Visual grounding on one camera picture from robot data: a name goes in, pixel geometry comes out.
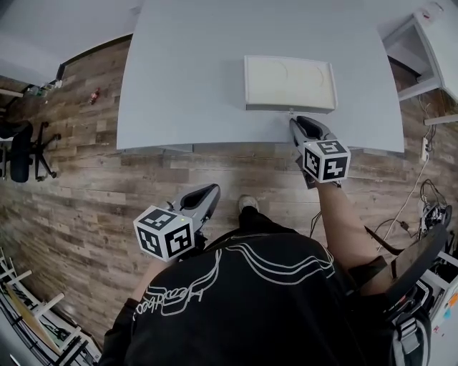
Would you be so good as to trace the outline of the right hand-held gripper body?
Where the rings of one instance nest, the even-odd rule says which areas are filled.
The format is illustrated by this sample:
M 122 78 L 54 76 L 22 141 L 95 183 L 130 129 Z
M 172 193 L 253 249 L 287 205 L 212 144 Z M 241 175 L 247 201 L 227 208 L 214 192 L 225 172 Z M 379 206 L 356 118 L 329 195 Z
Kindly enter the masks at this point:
M 296 163 L 308 189 L 314 189 L 316 183 L 332 183 L 340 187 L 348 177 L 351 153 L 337 138 L 295 144 L 300 153 Z

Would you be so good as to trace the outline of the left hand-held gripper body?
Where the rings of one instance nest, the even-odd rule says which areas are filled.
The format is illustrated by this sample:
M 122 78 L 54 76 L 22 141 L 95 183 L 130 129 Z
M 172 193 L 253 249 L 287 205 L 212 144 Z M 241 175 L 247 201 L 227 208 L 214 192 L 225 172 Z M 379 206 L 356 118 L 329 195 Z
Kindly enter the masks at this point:
M 206 238 L 201 229 L 208 220 L 208 206 L 185 206 L 175 200 L 150 206 L 133 224 L 140 249 L 163 262 L 184 260 L 201 253 Z

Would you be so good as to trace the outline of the grey drawer box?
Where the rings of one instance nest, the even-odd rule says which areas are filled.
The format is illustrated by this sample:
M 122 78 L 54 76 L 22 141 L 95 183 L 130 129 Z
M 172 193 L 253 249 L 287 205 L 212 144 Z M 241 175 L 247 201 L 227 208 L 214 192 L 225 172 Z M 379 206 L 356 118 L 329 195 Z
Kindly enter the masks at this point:
M 246 104 L 247 111 L 263 111 L 263 112 L 303 112 L 312 114 L 329 114 L 334 111 L 333 108 L 323 107 L 307 107 L 307 106 L 290 106 L 279 104 Z

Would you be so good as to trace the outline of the person's right forearm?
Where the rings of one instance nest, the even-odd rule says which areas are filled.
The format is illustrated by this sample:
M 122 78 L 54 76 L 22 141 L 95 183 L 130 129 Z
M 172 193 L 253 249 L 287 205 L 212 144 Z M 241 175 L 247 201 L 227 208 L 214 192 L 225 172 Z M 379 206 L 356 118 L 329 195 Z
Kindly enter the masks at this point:
M 328 250 L 360 287 L 382 263 L 374 241 L 341 188 L 332 183 L 317 183 L 316 188 Z

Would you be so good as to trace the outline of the white rectangular tray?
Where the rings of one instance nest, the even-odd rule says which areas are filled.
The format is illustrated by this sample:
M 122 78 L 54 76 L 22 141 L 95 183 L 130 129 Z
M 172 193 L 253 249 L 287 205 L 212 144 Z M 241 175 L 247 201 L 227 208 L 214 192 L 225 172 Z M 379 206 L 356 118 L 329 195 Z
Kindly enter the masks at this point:
M 338 106 L 331 63 L 279 56 L 244 57 L 245 105 Z

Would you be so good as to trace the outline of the person's white shoe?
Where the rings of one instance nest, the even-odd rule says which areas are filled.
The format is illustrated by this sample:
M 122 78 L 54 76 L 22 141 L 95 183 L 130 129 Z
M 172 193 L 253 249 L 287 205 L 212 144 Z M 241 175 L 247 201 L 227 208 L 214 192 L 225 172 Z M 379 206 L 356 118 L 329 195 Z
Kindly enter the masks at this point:
M 258 201 L 255 197 L 243 194 L 238 200 L 239 218 L 254 218 L 259 214 Z

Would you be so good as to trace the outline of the person's black trouser leg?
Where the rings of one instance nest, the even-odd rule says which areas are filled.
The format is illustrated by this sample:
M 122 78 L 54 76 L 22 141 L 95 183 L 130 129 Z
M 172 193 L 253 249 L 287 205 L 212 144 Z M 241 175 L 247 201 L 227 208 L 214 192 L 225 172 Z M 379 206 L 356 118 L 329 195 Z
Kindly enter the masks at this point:
M 308 243 L 308 239 L 295 230 L 283 227 L 255 207 L 244 207 L 239 215 L 239 228 L 232 234 L 237 244 L 267 244 L 270 247 L 290 247 Z

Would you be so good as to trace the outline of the large white table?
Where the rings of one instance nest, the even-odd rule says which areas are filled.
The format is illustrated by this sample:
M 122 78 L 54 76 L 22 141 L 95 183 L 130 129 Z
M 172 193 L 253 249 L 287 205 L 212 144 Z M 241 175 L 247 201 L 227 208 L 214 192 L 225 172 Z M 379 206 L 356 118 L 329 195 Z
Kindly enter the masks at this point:
M 285 112 L 245 108 L 247 55 L 327 61 L 350 147 L 404 151 L 393 74 L 362 0 L 147 0 L 122 80 L 117 148 L 289 143 Z

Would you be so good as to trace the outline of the person's black printed shirt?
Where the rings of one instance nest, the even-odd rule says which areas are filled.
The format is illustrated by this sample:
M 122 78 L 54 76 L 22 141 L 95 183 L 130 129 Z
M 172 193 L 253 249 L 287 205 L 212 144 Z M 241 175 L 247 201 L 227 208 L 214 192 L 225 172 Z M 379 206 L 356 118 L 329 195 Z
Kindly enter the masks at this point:
M 385 264 L 344 270 L 300 234 L 232 236 L 127 300 L 99 366 L 367 366 L 347 302 Z

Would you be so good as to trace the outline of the black chair backrest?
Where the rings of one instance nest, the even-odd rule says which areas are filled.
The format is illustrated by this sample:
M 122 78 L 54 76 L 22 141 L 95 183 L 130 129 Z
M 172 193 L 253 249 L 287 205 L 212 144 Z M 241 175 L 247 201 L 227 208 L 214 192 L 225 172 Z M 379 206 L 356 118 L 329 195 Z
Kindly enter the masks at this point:
M 387 279 L 391 280 L 385 291 L 388 309 L 396 305 L 431 267 L 447 238 L 447 228 L 443 224 L 437 224 L 424 238 L 404 249 L 387 266 Z

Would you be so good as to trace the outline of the white shelf unit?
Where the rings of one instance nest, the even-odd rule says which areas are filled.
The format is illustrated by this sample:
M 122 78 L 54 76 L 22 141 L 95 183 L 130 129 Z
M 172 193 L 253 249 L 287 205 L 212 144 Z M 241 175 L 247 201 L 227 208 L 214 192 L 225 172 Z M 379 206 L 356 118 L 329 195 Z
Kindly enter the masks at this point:
M 458 106 L 458 8 L 432 5 L 437 8 L 415 11 L 408 21 L 383 39 L 383 45 L 388 49 L 413 29 L 427 56 L 430 72 L 415 85 L 399 91 L 399 101 L 441 89 Z
M 458 259 L 441 251 L 434 264 L 416 282 L 421 304 L 429 315 L 433 333 L 458 309 Z

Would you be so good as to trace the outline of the wooden slat rack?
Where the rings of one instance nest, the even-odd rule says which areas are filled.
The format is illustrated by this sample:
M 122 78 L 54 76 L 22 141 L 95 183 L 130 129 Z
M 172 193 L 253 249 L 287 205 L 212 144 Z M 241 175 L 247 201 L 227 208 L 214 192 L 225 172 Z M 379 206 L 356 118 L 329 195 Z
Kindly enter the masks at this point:
M 10 346 L 11 360 L 37 366 L 98 366 L 100 351 L 92 337 L 52 311 L 64 295 L 38 300 L 21 283 L 31 274 L 17 274 L 12 258 L 0 247 L 0 315 L 9 323 L 4 331 L 13 331 L 19 343 Z

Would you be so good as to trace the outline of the black office chair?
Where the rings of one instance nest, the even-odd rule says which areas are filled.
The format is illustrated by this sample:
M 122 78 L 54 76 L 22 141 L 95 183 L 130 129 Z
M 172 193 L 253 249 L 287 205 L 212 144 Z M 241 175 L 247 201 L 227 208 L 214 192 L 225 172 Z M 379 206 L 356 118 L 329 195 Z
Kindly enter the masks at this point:
M 52 171 L 44 157 L 44 150 L 54 141 L 59 141 L 61 134 L 53 134 L 44 142 L 43 133 L 49 127 L 48 122 L 42 122 L 38 137 L 32 141 L 34 128 L 30 121 L 8 122 L 0 119 L 0 178 L 6 179 L 6 166 L 9 164 L 10 178 L 16 183 L 25 183 L 29 178 L 29 166 L 34 163 L 35 180 L 41 182 L 43 176 L 39 175 L 39 165 L 45 168 L 47 174 L 57 178 L 57 173 Z

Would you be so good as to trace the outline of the grey backpack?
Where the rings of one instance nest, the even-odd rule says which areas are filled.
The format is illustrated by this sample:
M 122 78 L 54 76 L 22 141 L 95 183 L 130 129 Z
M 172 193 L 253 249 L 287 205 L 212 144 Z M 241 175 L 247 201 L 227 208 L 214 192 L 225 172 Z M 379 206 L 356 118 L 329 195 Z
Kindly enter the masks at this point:
M 401 312 L 393 321 L 389 366 L 429 366 L 432 326 L 422 307 Z

